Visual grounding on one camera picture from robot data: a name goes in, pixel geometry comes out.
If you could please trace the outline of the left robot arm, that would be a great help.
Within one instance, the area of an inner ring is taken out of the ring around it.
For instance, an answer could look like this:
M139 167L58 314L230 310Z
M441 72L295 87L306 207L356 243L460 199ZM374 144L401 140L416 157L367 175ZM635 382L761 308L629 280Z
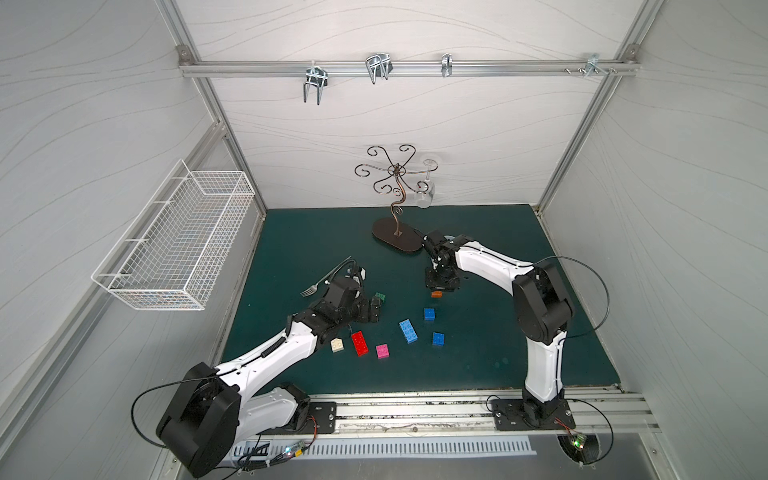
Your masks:
M302 428L310 405L303 390L293 384L262 389L348 325L378 321L381 301L366 295L364 280L364 270L350 269L331 280L321 298L289 315L271 339L215 367L201 362L190 368L156 427L161 445L194 478L201 478L251 435Z

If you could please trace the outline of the pink square lego brick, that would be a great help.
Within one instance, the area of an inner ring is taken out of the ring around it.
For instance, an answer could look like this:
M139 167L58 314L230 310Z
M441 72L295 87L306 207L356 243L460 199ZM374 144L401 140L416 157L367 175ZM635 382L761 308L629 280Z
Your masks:
M388 345L387 344L377 345L376 346L376 355L377 355L377 358L380 359L380 360L387 359L389 357Z

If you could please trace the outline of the red lego brick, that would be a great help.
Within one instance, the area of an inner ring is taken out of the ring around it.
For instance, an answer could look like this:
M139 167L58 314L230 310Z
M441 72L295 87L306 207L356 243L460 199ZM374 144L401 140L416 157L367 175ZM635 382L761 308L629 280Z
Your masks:
M351 335L351 340L353 343L355 353L357 354L358 357L364 356L369 352L367 342L362 332L360 331L354 332Z

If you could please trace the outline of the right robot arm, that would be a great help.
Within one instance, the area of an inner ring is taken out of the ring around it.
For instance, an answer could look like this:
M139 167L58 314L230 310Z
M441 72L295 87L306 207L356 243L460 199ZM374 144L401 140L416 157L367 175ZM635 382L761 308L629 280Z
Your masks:
M575 307L558 268L547 260L513 259L465 236L435 230L422 237L431 265L426 287L452 292L471 273L511 295L517 325L526 337L527 374L522 412L532 425L554 414L564 400L562 356Z

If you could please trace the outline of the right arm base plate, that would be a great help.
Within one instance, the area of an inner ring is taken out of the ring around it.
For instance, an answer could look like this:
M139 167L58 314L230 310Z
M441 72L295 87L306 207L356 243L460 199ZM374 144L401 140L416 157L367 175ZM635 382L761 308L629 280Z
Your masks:
M486 400L486 408L498 431L565 431L576 428L568 402L562 398L541 403L533 398L491 396Z

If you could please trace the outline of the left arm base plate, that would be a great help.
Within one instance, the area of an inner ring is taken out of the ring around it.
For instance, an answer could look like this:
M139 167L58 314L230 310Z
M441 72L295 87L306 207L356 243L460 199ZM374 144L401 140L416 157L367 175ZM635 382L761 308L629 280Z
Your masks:
M269 429L264 435L313 435L332 434L335 431L337 403L311 401L297 407L291 419L284 426Z

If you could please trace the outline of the light blue long lego brick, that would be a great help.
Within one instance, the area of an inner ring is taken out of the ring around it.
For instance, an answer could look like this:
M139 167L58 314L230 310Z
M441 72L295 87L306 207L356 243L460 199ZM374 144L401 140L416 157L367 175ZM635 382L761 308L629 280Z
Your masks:
M418 335L409 319L405 319L399 323L399 327L404 335L404 338L408 344L412 344L418 340Z

